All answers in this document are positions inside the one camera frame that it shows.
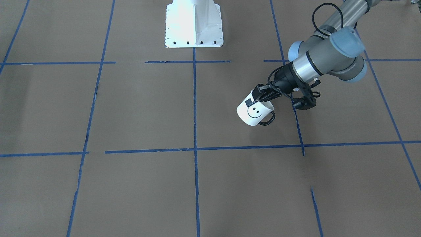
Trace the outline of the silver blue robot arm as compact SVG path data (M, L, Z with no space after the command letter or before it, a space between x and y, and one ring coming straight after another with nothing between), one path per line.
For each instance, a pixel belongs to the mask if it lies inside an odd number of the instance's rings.
M266 84L258 84L241 105L251 107L258 102L268 102L280 96L292 101L298 110L316 105L319 92L312 88L324 74L333 75L346 82L360 80L367 71L361 57L364 44L356 34L358 20L379 4L378 0L346 0L321 26L313 23L315 31L306 41L291 45L289 63L270 73Z

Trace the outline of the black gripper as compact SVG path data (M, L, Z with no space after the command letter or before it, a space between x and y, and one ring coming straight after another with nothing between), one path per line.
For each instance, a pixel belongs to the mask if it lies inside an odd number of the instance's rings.
M257 84L245 99L246 107L261 103L266 108L273 108L270 101L280 96L294 99L290 94L295 88L300 89L303 94L301 99L312 99L313 92L310 85L301 81L293 66L293 63L280 66L269 74L268 85Z

